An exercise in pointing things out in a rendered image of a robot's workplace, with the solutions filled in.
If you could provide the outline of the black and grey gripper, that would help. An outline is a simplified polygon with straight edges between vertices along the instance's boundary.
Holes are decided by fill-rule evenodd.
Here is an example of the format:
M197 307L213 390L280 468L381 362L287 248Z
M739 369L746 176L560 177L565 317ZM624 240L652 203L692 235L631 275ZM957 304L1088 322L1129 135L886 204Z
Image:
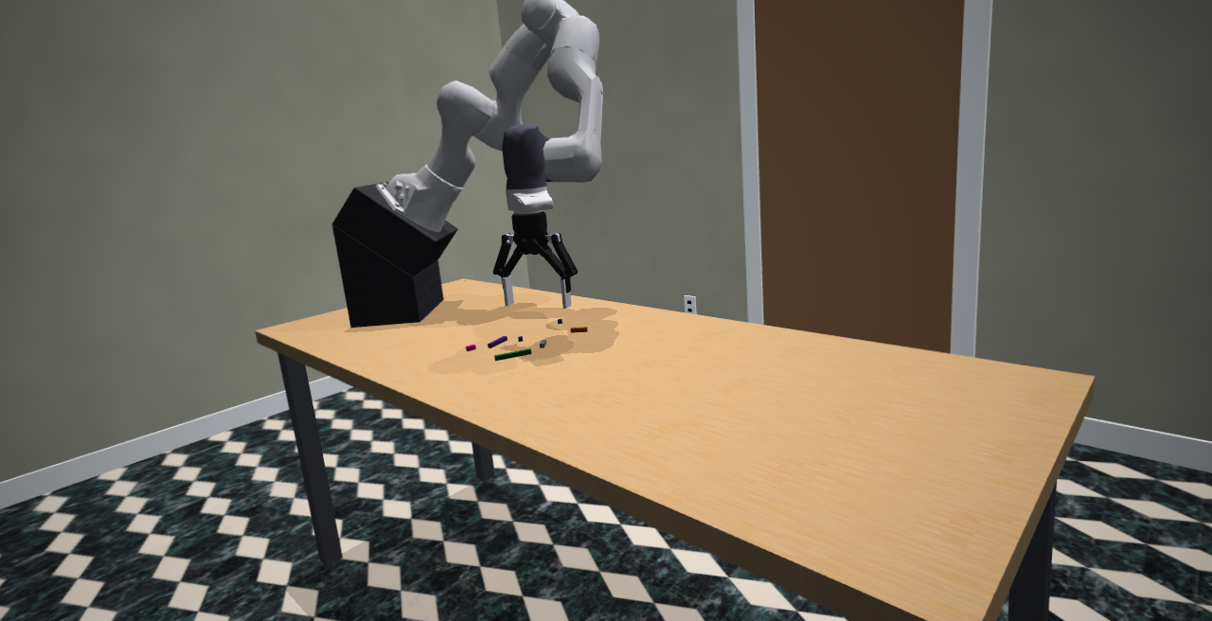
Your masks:
M511 269L514 269L524 253L541 253L551 268L558 270L558 275L561 277L562 307L570 308L572 306L570 277L578 275L579 269L576 268L570 253L564 247L561 233L548 237L548 222L545 222L544 211L541 213L511 213L511 230L514 230L514 237L510 233L502 237L501 251L493 269L494 275L502 277L504 306L514 303L514 298L511 298ZM518 247L511 253L511 258L507 266L504 266L513 241ZM553 244L555 251L558 251L561 261L558 260L555 253L551 253L551 247L548 246L549 241Z

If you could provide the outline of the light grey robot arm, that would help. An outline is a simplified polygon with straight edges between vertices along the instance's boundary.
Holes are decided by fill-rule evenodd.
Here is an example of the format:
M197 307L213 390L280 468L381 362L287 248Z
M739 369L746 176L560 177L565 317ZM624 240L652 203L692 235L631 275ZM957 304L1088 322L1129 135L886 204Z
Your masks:
M564 0L526 0L521 22L490 65L493 102L467 82L446 82L438 95L442 136L429 164L376 186L395 212L427 230L442 230L448 207L471 177L471 136L503 152L508 207L514 213L553 207L545 182L584 184L600 172L604 87L594 75L598 25ZM524 97L545 62L551 87L579 103L579 130L573 136L549 139L538 125L521 123Z

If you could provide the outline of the green rod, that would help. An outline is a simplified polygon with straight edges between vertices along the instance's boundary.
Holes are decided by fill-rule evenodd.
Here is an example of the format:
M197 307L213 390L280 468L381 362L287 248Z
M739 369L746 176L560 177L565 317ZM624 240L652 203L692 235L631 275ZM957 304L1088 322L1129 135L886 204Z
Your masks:
M504 359L509 359L509 358L514 358L514 357L520 357L520 355L528 355L528 354L531 354L531 348L524 349L524 351L519 351L519 352L510 352L510 353L504 353L504 354L494 355L494 361L503 361Z

